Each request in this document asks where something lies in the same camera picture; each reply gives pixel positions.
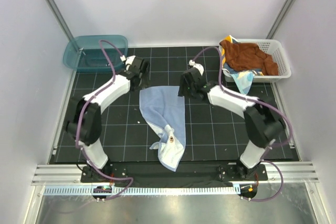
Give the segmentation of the blue bear towel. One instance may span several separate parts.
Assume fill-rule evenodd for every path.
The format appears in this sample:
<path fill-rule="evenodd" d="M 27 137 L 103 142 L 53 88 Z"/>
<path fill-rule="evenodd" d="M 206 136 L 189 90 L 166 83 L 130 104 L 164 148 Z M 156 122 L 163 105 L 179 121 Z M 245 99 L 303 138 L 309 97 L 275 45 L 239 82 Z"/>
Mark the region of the blue bear towel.
<path fill-rule="evenodd" d="M 177 86 L 157 86 L 139 94 L 142 117 L 158 137 L 150 149 L 156 150 L 159 162 L 173 172 L 186 149 L 185 99 L 178 92 Z"/>

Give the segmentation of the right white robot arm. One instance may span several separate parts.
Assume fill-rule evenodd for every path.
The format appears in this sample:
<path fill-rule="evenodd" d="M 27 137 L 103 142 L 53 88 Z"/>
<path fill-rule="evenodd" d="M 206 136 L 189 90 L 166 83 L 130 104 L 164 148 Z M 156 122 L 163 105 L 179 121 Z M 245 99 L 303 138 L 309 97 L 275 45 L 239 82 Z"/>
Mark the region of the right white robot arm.
<path fill-rule="evenodd" d="M 237 176 L 243 180 L 254 176 L 266 149 L 286 129 L 284 119 L 273 106 L 230 90 L 220 82 L 207 82 L 196 67 L 182 73 L 178 96 L 230 110 L 244 119 L 249 141 L 236 164 Z"/>

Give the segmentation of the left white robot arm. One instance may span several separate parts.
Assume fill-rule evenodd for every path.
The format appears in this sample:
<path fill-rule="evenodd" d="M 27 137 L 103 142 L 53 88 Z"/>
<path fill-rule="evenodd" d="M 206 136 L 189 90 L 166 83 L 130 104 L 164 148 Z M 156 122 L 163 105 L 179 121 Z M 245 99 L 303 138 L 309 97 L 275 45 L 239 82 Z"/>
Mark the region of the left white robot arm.
<path fill-rule="evenodd" d="M 98 89 L 70 98 L 63 123 L 63 130 L 75 140 L 99 182 L 111 176 L 111 161 L 100 141 L 102 113 L 119 97 L 149 86 L 148 60 L 137 56 L 123 56 L 122 60 L 123 68 Z"/>

